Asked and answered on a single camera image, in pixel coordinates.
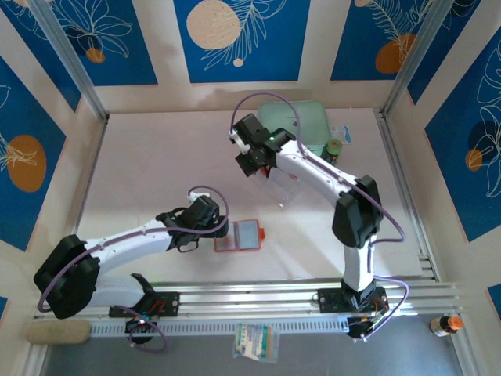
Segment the orange card holder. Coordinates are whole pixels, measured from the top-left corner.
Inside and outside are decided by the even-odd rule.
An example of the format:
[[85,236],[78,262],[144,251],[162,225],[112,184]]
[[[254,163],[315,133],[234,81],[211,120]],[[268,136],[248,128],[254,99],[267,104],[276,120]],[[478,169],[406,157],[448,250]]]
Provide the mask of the orange card holder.
[[214,240],[216,253],[237,251],[258,251],[265,239],[265,229],[257,219],[230,222],[228,233],[223,238]]

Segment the mint green zip pouch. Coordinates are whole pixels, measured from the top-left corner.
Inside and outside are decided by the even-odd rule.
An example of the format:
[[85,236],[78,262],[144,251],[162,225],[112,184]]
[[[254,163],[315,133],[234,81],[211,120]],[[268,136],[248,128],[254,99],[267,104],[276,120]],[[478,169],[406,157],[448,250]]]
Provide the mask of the mint green zip pouch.
[[[330,127],[325,107],[318,101],[293,102],[301,123],[301,142],[317,157],[330,141]],[[297,118],[284,102],[267,102],[258,108],[258,120],[270,132],[283,128],[296,135]]]

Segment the small bottle green lid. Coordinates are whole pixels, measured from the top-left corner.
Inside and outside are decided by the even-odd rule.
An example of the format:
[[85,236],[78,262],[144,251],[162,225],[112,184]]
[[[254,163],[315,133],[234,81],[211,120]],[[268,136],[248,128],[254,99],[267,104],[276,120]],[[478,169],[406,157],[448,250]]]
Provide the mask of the small bottle green lid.
[[331,165],[335,165],[339,160],[342,151],[342,142],[339,139],[331,139],[323,147],[321,158]]

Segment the small white blue packet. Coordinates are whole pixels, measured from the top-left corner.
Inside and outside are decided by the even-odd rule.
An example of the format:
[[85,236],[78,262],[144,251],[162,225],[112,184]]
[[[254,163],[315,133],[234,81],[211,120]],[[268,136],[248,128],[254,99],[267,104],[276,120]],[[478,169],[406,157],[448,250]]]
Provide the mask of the small white blue packet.
[[351,144],[351,133],[347,125],[334,126],[330,130],[331,139],[339,141],[343,145]]

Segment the clear bag of packets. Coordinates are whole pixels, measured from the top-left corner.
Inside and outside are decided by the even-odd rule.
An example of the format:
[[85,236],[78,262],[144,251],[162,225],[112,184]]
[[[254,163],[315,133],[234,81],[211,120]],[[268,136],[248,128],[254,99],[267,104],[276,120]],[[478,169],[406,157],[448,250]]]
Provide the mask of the clear bag of packets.
[[265,324],[237,324],[232,356],[260,363],[277,363],[280,331]]

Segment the beige foam block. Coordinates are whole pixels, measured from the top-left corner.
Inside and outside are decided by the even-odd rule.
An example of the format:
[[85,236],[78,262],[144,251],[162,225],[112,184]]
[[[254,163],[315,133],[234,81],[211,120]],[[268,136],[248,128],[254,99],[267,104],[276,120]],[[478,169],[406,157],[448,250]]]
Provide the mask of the beige foam block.
[[43,320],[28,326],[26,339],[32,345],[78,345],[90,333],[91,324],[86,320]]

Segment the brown bottle orange cap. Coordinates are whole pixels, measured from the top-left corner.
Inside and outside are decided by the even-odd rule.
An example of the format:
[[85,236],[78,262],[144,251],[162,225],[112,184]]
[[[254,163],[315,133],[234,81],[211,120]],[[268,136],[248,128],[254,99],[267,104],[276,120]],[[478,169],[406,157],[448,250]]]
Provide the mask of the brown bottle orange cap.
[[463,320],[459,316],[440,316],[429,323],[430,330],[438,337],[455,334],[463,328]]

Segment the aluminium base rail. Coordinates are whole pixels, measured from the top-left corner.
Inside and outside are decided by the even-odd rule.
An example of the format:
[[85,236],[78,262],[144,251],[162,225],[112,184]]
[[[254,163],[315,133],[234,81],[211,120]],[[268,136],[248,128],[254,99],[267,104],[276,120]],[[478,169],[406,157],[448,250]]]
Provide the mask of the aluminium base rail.
[[[155,291],[180,294],[173,317],[376,316],[461,313],[464,304],[453,284],[410,280],[406,284],[379,280],[359,305],[339,280],[291,280],[235,283],[151,283]],[[78,315],[109,316],[109,307],[92,306]]]

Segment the aluminium side rail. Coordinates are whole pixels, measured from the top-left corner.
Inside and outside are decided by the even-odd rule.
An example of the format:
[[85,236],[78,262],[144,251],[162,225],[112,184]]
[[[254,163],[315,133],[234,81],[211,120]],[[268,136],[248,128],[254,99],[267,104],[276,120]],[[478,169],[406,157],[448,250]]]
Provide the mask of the aluminium side rail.
[[81,224],[108,123],[109,117],[106,117],[97,128],[97,131],[94,132],[90,146],[85,151],[87,161],[80,174],[74,200],[68,214],[71,224],[71,228],[67,231],[69,234],[76,234]]
[[381,138],[383,140],[384,148],[395,177],[405,214],[411,224],[413,238],[418,245],[419,260],[424,262],[424,266],[422,267],[423,274],[420,279],[433,280],[436,283],[441,282],[442,278],[436,267],[436,262],[431,250],[431,244],[424,229],[423,222],[416,209],[409,182],[405,175],[403,160],[398,152],[398,146],[391,133],[390,125],[382,110],[375,109],[374,114],[380,130]]

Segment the aluminium frame post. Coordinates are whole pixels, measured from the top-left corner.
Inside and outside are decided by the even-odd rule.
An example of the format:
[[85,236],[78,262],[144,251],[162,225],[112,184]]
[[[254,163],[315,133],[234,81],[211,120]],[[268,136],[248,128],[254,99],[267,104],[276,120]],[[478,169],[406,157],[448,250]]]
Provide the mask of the aluminium frame post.
[[88,76],[82,62],[80,61],[74,47],[66,36],[56,15],[51,10],[49,3],[45,0],[26,0],[28,8],[42,29],[44,35],[54,49],[67,73],[77,86],[82,97],[86,100],[90,109],[96,117],[106,123],[108,113],[99,99],[91,78]]
[[454,0],[433,0],[430,13],[423,21],[422,27],[403,61],[400,71],[397,73],[384,105],[380,109],[380,114],[387,120],[398,103],[400,97],[406,90],[408,84],[420,66],[424,56],[431,46],[438,33],[444,19],[447,17]]

